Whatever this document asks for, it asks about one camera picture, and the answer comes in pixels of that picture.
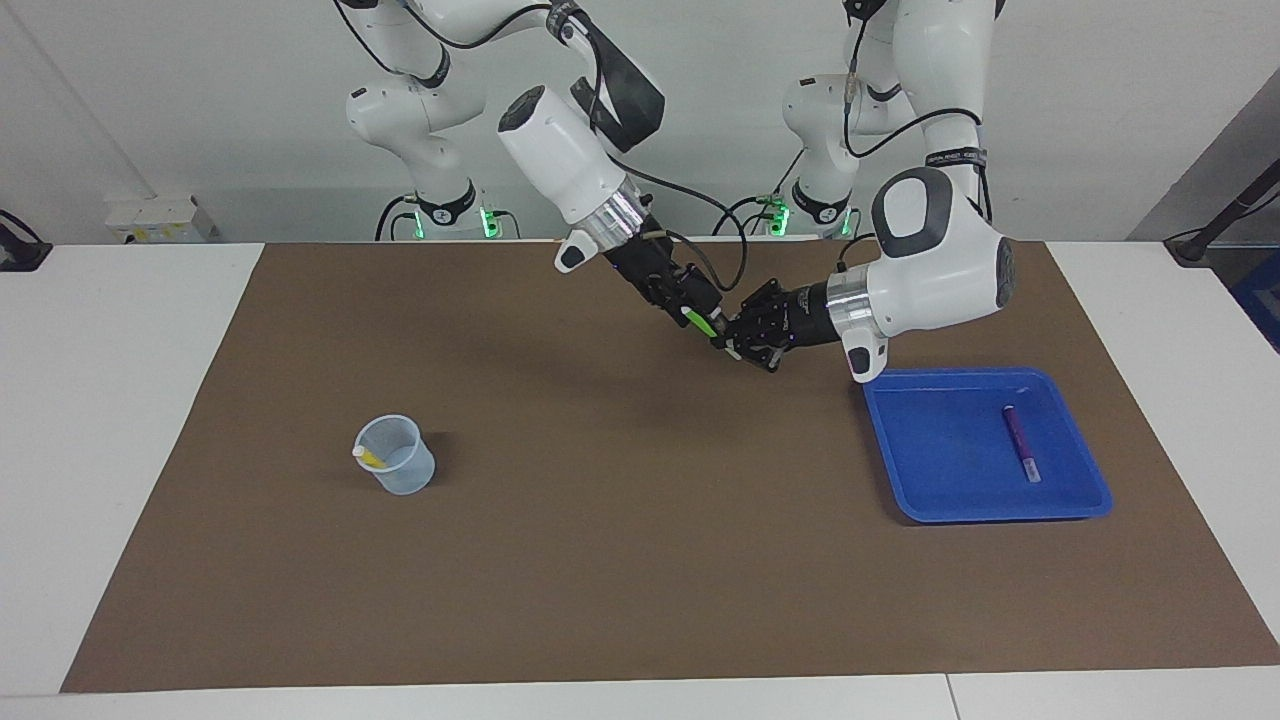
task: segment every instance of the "black button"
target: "black button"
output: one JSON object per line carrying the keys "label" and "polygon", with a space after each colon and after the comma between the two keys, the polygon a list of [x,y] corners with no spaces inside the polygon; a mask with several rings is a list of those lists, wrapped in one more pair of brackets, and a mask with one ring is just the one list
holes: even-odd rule
{"label": "black button", "polygon": [[582,255],[577,247],[570,246],[564,249],[564,252],[561,252],[561,264],[571,270],[581,265],[582,260],[586,260],[586,255]]}
{"label": "black button", "polygon": [[849,366],[855,374],[864,375],[872,369],[872,354],[865,347],[855,347],[849,351]]}

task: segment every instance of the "yellow marker in cup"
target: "yellow marker in cup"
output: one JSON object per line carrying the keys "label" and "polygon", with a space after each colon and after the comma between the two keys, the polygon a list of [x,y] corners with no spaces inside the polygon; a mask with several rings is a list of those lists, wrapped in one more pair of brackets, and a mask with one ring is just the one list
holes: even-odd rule
{"label": "yellow marker in cup", "polygon": [[352,457],[358,457],[361,462],[369,465],[375,470],[387,469],[387,462],[383,462],[381,457],[378,457],[376,455],[372,454],[372,451],[370,451],[367,447],[362,445],[357,445],[356,447],[351,448],[351,455]]}

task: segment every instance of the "purple pen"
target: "purple pen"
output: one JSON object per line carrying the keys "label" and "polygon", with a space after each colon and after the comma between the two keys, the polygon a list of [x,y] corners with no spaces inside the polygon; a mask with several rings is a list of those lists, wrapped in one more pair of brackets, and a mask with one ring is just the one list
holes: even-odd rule
{"label": "purple pen", "polygon": [[1027,442],[1027,433],[1023,432],[1023,421],[1018,419],[1018,410],[1012,405],[1005,406],[1005,424],[1009,425],[1009,434],[1014,438],[1014,447],[1018,448],[1018,459],[1023,461],[1023,470],[1027,479],[1038,483],[1039,468],[1036,466],[1036,457],[1032,455],[1032,446]]}

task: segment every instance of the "brown surface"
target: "brown surface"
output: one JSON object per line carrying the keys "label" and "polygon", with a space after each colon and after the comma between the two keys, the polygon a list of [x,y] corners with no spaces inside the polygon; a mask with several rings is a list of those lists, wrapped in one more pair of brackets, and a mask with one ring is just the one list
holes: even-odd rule
{"label": "brown surface", "polygon": [[[1047,370],[1101,520],[913,525],[837,348],[768,375],[552,252],[268,247],[63,689],[1280,664],[1043,247],[893,364]],[[408,498],[348,457],[384,411],[439,456]]]}

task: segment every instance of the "white table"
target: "white table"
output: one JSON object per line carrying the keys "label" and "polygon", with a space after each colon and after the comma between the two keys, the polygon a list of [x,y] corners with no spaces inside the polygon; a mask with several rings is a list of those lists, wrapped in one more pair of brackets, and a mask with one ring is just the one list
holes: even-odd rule
{"label": "white table", "polygon": [[[261,250],[0,275],[0,717],[1280,717],[1280,667],[56,697]],[[1052,252],[1275,633],[1280,356],[1158,246]]]}

